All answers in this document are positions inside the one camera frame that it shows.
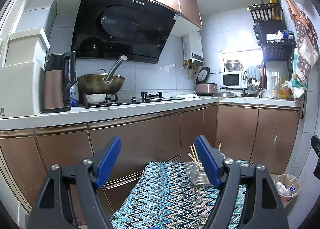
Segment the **microwave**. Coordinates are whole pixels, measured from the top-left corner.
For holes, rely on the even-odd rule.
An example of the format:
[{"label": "microwave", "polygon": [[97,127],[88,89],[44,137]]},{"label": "microwave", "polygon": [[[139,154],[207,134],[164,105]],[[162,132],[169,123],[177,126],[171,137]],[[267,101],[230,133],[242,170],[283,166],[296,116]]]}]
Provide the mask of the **microwave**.
[{"label": "microwave", "polygon": [[221,73],[221,86],[233,89],[247,89],[247,80],[243,80],[245,71],[230,71]]}]

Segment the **white countertop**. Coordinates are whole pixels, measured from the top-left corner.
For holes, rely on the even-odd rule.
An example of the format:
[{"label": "white countertop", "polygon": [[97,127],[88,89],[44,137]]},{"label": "white countertop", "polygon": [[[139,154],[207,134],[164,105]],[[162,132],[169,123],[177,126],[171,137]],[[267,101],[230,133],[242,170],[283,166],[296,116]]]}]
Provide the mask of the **white countertop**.
[{"label": "white countertop", "polygon": [[136,115],[143,115],[161,111],[192,107],[202,104],[224,102],[242,104],[260,104],[270,106],[300,107],[293,101],[263,98],[217,98],[201,96],[195,99],[181,99],[167,102],[139,103],[119,106],[86,109],[72,107],[71,111],[60,113],[41,113],[36,116],[0,119],[0,130],[20,130],[39,127],[62,126],[77,123],[95,122],[109,119],[118,119]]}]

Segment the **zigzag patterned tablecloth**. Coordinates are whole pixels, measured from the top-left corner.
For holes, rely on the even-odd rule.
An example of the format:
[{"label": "zigzag patterned tablecloth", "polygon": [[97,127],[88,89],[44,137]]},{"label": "zigzag patterned tablecloth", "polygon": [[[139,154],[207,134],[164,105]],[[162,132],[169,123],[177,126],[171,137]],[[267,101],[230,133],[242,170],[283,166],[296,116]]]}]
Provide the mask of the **zigzag patterned tablecloth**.
[{"label": "zigzag patterned tablecloth", "polygon": [[[251,162],[238,160],[243,166]],[[202,229],[219,190],[190,182],[190,163],[151,162],[110,221],[114,229]],[[237,228],[246,185],[240,185],[229,229]]]}]

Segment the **black glass range hood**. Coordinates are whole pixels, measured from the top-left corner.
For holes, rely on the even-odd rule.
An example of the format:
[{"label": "black glass range hood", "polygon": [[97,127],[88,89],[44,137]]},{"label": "black glass range hood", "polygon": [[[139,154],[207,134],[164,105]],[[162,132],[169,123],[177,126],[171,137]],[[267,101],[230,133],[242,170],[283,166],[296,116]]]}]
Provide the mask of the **black glass range hood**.
[{"label": "black glass range hood", "polygon": [[157,63],[175,12],[148,0],[81,0],[72,38],[76,58]]}]

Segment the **trash can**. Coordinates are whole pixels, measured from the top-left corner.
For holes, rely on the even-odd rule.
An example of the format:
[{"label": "trash can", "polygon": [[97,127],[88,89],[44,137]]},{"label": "trash can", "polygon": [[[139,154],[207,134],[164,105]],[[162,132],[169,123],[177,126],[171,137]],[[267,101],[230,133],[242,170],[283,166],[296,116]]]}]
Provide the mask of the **trash can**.
[{"label": "trash can", "polygon": [[280,198],[285,201],[295,198],[300,192],[300,181],[294,175],[281,174],[275,178],[274,183]]}]

